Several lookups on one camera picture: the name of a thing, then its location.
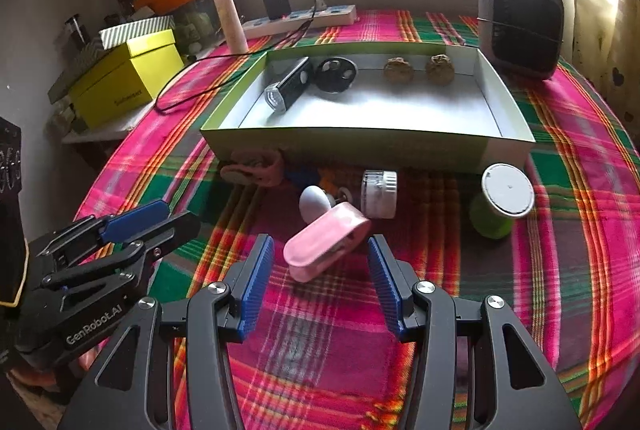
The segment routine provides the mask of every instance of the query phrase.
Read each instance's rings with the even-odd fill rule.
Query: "space heater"
[[[562,0],[479,0],[480,49],[495,67],[547,79],[564,31]]]

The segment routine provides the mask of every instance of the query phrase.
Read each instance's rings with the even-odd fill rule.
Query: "walnut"
[[[414,68],[404,58],[390,58],[386,61],[384,75],[392,84],[408,84],[414,79]]]
[[[426,70],[427,78],[436,85],[450,84],[456,77],[456,70],[447,55],[432,56]]]

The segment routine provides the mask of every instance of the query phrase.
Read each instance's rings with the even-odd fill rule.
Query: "black round object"
[[[357,74],[358,68],[351,60],[332,56],[318,66],[315,83],[326,93],[342,93],[351,87]]]

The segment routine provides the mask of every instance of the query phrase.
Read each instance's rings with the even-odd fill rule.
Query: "power strip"
[[[311,10],[291,12],[287,17],[269,20],[268,17],[249,20],[242,25],[247,39],[261,36],[278,35],[293,32],[306,20],[311,18]],[[357,13],[354,4],[348,6],[330,6],[323,12],[316,12],[312,28],[330,28],[332,26],[349,26],[356,21]]]

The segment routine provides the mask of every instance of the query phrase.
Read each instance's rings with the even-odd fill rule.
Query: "pink plastic clip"
[[[277,150],[234,150],[233,163],[220,169],[220,177],[239,185],[277,186],[284,178],[284,160]]]
[[[318,217],[284,245],[284,260],[294,280],[308,282],[350,253],[367,236],[371,221],[349,203]]]

